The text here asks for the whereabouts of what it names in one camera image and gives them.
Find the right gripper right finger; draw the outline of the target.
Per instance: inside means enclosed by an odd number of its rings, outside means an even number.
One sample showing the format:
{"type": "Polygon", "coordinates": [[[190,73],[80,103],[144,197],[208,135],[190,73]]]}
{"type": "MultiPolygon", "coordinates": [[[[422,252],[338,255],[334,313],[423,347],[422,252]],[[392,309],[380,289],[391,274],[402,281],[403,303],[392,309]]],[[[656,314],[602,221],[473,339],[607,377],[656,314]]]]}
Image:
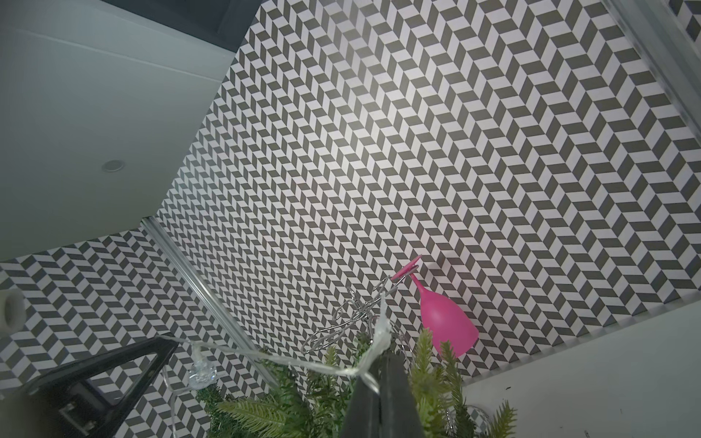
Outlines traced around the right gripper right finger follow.
{"type": "Polygon", "coordinates": [[[372,365],[380,394],[356,381],[340,437],[424,437],[407,373],[405,355],[387,353],[372,365]]]}

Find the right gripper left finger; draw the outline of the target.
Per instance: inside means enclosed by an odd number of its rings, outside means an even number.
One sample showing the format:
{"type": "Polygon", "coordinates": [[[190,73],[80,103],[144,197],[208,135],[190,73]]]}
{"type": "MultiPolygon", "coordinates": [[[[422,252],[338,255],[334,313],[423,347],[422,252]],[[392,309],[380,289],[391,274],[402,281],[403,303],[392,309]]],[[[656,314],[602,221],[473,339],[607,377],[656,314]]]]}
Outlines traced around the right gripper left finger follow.
{"type": "Polygon", "coordinates": [[[113,437],[155,382],[179,343],[158,336],[49,370],[1,401],[3,437],[113,437]],[[91,381],[153,355],[148,368],[117,399],[91,381]]]}

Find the clear bulb string light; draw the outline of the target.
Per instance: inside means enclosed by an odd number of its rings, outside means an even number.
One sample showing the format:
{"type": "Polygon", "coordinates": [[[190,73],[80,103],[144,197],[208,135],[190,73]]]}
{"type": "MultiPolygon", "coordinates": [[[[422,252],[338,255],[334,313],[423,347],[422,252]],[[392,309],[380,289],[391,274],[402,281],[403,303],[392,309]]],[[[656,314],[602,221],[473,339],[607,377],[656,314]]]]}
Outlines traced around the clear bulb string light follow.
{"type": "Polygon", "coordinates": [[[220,392],[217,372],[204,351],[237,351],[192,342],[194,363],[189,386],[209,415],[209,437],[340,437],[356,381],[380,394],[380,383],[371,376],[371,367],[391,345],[391,324],[383,316],[375,324],[372,339],[361,343],[357,361],[350,368],[340,367],[334,349],[322,362],[251,351],[250,358],[272,367],[279,387],[262,396],[234,397],[220,392]]]}

